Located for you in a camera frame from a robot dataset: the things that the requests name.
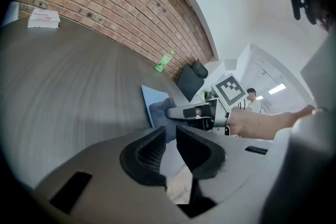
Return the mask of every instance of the green bottle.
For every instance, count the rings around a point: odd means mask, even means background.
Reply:
[[[171,50],[169,54],[162,57],[161,61],[156,65],[155,69],[158,72],[162,72],[166,64],[173,58],[174,51]]]

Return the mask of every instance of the brick wall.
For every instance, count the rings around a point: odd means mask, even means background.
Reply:
[[[60,15],[88,26],[158,63],[173,49],[166,67],[176,79],[182,67],[213,53],[204,29],[185,0],[15,0],[20,17],[34,7],[59,11]]]

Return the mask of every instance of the light blue sheet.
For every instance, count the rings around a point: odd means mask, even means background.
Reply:
[[[164,101],[166,98],[169,97],[168,93],[166,92],[160,92],[160,91],[156,91],[152,88],[146,87],[144,85],[141,86],[141,90],[142,90],[142,95],[143,95],[143,99],[145,101],[145,105],[146,105],[146,109],[147,109],[147,113],[149,116],[149,120],[151,121],[151,126],[154,126],[153,120],[152,120],[152,115],[151,112],[149,110],[149,106],[153,103],[158,103],[158,102],[162,102]]]

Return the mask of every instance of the man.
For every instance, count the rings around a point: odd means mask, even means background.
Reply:
[[[328,0],[304,0],[306,16],[313,25],[319,22],[327,32],[334,27],[335,15]],[[291,113],[285,112],[277,115],[265,115],[248,110],[233,109],[227,125],[230,134],[246,138],[273,140],[276,133],[284,128],[293,127],[294,123],[315,109],[308,105],[302,110]]]
[[[251,101],[251,103],[248,105],[247,110],[251,110],[256,113],[261,112],[261,104],[257,100],[257,92],[254,88],[247,89],[248,97],[247,100]]]

